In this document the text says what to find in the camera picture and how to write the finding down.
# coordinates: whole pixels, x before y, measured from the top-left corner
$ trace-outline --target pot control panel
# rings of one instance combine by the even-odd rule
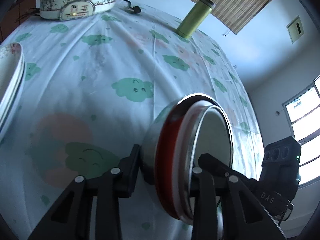
[[[60,13],[60,20],[70,20],[91,16],[94,13],[94,5],[90,1],[76,0],[66,4]]]

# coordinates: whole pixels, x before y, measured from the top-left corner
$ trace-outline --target window pane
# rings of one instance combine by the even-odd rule
[[[299,184],[306,183],[316,177],[320,176],[320,158],[314,160],[299,168],[299,174],[301,176],[301,181]]]
[[[300,165],[320,155],[320,136],[301,146]]]
[[[286,107],[291,122],[294,122],[318,105],[320,105],[320,98],[316,89],[313,87]]]
[[[320,91],[320,78],[315,82],[318,91]]]
[[[297,141],[320,129],[320,107],[292,125]]]

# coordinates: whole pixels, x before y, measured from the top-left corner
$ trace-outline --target white wall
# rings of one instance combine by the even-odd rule
[[[301,92],[320,75],[320,38],[260,87],[249,92],[264,146],[291,135],[282,104]],[[320,200],[320,181],[300,188],[289,220],[281,224],[287,235],[298,235]]]
[[[131,0],[144,3],[183,19],[194,3],[190,0]],[[291,44],[286,26],[300,16],[304,35]],[[298,0],[272,0],[237,35],[223,36],[228,28],[213,15],[199,27],[225,51],[246,87],[256,87],[296,53],[306,47],[317,30]]]

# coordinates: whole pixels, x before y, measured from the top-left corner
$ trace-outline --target bolt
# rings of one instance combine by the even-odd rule
[[[238,177],[235,176],[235,175],[231,175],[229,177],[229,181],[232,182],[232,183],[237,183],[239,181]]]
[[[112,174],[116,175],[116,174],[119,174],[120,171],[121,171],[121,170],[120,170],[119,168],[112,168],[110,172],[111,172]]]
[[[194,168],[192,169],[192,172],[193,172],[194,174],[200,174],[200,173],[202,172],[202,169],[201,169],[200,167],[194,167]]]
[[[75,178],[75,182],[76,183],[80,183],[82,181],[84,181],[84,177],[83,176],[76,176],[76,178]]]

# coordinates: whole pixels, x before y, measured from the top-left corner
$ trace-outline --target green thermos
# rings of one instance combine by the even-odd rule
[[[176,33],[183,38],[189,38],[215,7],[210,0],[199,0],[179,25]]]

